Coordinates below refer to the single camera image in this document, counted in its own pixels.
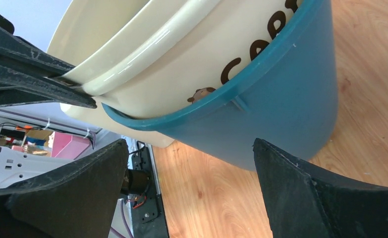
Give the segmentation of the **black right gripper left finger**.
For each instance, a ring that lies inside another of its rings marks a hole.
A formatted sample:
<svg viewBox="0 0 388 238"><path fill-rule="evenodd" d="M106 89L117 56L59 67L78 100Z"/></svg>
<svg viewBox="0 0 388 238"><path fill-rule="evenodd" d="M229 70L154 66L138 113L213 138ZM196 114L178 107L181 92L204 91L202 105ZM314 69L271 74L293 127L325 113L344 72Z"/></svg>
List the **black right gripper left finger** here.
<svg viewBox="0 0 388 238"><path fill-rule="evenodd" d="M127 170L124 139L0 188L0 238L106 238Z"/></svg>

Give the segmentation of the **cream large bucket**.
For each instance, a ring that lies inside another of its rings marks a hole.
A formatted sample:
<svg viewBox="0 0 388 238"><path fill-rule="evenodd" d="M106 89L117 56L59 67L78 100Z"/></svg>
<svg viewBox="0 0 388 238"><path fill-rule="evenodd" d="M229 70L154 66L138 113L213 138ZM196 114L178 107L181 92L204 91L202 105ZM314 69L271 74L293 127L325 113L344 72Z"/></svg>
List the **cream large bucket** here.
<svg viewBox="0 0 388 238"><path fill-rule="evenodd" d="M213 94L281 32L300 0L74 0L48 54L73 65L64 78L97 107L61 104L68 116L167 147L172 139L114 122L174 113Z"/></svg>

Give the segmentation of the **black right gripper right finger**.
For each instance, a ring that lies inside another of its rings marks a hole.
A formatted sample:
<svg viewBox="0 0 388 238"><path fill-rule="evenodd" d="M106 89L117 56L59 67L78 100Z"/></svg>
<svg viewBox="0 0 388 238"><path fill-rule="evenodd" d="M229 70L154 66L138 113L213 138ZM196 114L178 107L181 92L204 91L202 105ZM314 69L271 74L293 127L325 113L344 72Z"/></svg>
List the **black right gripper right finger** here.
<svg viewBox="0 0 388 238"><path fill-rule="evenodd" d="M388 187L348 178L257 138L254 161L276 238L388 238Z"/></svg>

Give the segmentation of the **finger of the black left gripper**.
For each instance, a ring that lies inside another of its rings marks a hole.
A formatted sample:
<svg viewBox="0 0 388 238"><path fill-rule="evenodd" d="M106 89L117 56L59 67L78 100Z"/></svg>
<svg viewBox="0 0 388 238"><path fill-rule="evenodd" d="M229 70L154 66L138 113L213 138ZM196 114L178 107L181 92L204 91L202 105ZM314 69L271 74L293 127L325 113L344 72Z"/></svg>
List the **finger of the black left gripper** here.
<svg viewBox="0 0 388 238"><path fill-rule="evenodd" d="M40 103L65 103L84 108L97 107L95 100L18 64L0 60L0 107Z"/></svg>
<svg viewBox="0 0 388 238"><path fill-rule="evenodd" d="M17 63L45 76L62 76L74 66L55 58L32 45L22 37L14 35L14 25L0 15L0 60Z"/></svg>

